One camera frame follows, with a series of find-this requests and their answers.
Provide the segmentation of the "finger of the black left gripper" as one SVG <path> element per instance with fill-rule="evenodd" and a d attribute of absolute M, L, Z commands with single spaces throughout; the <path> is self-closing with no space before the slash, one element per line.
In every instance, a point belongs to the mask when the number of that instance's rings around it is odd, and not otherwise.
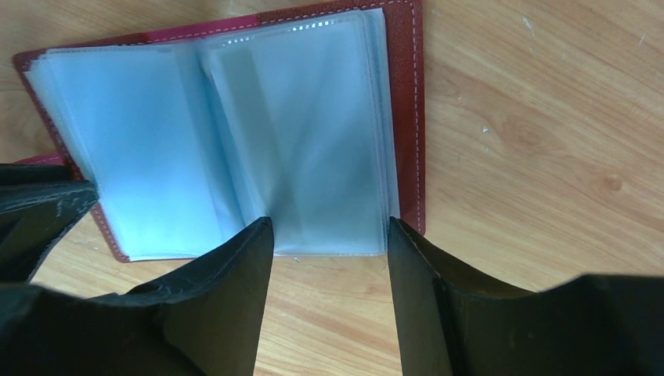
<path fill-rule="evenodd" d="M 1 282 L 26 283 L 98 201 L 88 181 L 1 188 Z"/>
<path fill-rule="evenodd" d="M 80 181 L 65 166 L 55 164 L 1 164 L 2 185 L 72 183 Z"/>

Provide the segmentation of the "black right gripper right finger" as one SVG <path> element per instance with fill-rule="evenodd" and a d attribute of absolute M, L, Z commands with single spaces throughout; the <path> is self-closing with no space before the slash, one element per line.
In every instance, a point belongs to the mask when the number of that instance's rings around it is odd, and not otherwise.
<path fill-rule="evenodd" d="M 391 219 L 405 375 L 660 375 L 663 279 L 585 274 L 546 291 L 498 280 Z"/>

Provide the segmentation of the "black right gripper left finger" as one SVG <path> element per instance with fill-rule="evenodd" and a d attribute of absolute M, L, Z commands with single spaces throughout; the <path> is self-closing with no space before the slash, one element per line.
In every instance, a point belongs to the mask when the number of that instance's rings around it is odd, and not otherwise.
<path fill-rule="evenodd" d="M 250 375 L 273 260 L 272 222 L 125 294 L 1 287 L 4 375 Z"/>

